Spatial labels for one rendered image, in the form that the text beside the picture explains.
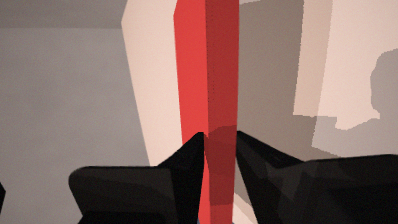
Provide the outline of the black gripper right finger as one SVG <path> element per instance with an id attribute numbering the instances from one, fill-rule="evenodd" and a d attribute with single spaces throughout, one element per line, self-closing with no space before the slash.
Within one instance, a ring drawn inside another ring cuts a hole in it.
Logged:
<path id="1" fill-rule="evenodd" d="M 242 132 L 236 160 L 258 224 L 311 224 L 328 189 L 398 183 L 398 155 L 302 161 Z"/>

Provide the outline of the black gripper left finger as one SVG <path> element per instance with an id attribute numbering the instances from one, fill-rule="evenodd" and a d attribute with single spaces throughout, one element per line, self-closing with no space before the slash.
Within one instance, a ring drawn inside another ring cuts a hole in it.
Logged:
<path id="1" fill-rule="evenodd" d="M 163 214 L 166 224 L 197 224 L 204 161 L 204 133 L 197 132 L 157 166 L 85 166 L 68 184 L 82 216 L 147 212 Z"/>

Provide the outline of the red rectangular panel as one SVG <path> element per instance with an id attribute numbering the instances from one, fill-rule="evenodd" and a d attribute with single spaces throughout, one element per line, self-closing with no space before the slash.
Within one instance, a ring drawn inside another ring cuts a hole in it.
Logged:
<path id="1" fill-rule="evenodd" d="M 239 0 L 177 0 L 174 35 L 184 145 L 204 133 L 200 224 L 232 224 Z"/>

